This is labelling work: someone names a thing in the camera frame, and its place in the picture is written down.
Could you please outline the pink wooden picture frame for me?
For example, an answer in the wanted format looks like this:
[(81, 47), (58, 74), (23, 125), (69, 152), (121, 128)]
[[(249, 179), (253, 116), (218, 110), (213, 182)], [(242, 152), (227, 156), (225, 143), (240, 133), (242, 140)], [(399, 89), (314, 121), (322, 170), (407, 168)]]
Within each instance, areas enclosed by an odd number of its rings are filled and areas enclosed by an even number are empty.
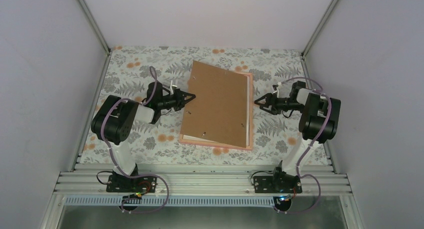
[(219, 143), (216, 141), (201, 139), (193, 136), (179, 134), (178, 142), (181, 144), (187, 145), (196, 145), (203, 147), (213, 147), (213, 148), (221, 148), (221, 149), (229, 149), (229, 150), (243, 150), (243, 151), (251, 151), (253, 149), (253, 74), (250, 72), (236, 72), (238, 74), (246, 77), (247, 80), (247, 89), (246, 89), (246, 97), (247, 97), (247, 108), (246, 108), (246, 123), (244, 128), (246, 129), (246, 146), (240, 147), (225, 143)]

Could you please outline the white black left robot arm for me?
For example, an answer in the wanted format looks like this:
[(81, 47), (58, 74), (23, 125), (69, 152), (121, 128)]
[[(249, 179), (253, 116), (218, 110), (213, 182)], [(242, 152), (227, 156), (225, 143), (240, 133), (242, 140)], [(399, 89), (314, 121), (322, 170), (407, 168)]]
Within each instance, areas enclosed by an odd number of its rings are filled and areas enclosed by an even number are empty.
[(109, 95), (95, 114), (90, 130), (108, 148), (113, 173), (121, 176), (119, 185), (131, 192), (139, 186), (137, 163), (131, 156), (128, 137), (134, 122), (154, 125), (163, 115), (162, 111), (180, 111), (193, 101), (196, 95), (182, 91), (174, 85), (166, 88), (155, 81), (148, 85), (146, 98), (134, 99)]

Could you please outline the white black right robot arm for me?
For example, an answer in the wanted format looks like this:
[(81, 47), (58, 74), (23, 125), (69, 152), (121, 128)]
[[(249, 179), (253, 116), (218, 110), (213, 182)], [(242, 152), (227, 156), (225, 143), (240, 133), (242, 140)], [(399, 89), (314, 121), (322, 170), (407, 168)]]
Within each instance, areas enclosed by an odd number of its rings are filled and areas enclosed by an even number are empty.
[(273, 86), (274, 91), (267, 93), (254, 101), (260, 110), (272, 115), (284, 115), (300, 112), (298, 130), (301, 135), (300, 144), (295, 146), (286, 160), (276, 166), (271, 176), (271, 187), (278, 193), (287, 188), (301, 185), (301, 180), (317, 178), (311, 174), (301, 174), (303, 160), (313, 149), (335, 137), (341, 101), (327, 96), (321, 89), (308, 89), (307, 84), (297, 80), (291, 86), (288, 97), (279, 96), (280, 83)]

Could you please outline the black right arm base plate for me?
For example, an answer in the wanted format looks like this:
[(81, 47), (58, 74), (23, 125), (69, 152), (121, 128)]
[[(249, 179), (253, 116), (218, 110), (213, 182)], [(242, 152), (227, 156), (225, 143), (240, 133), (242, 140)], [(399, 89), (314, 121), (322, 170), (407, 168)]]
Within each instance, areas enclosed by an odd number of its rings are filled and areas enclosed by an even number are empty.
[(301, 194), (303, 192), (300, 178), (288, 174), (254, 176), (253, 187), (257, 194)]

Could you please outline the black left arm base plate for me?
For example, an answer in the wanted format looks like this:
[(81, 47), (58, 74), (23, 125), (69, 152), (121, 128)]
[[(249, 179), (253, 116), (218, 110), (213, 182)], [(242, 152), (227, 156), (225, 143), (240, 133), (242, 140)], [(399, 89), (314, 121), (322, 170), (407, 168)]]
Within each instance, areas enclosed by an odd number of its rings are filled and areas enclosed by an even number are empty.
[(108, 193), (154, 193), (157, 185), (157, 177), (144, 176), (131, 179), (119, 174), (110, 175), (106, 185)]

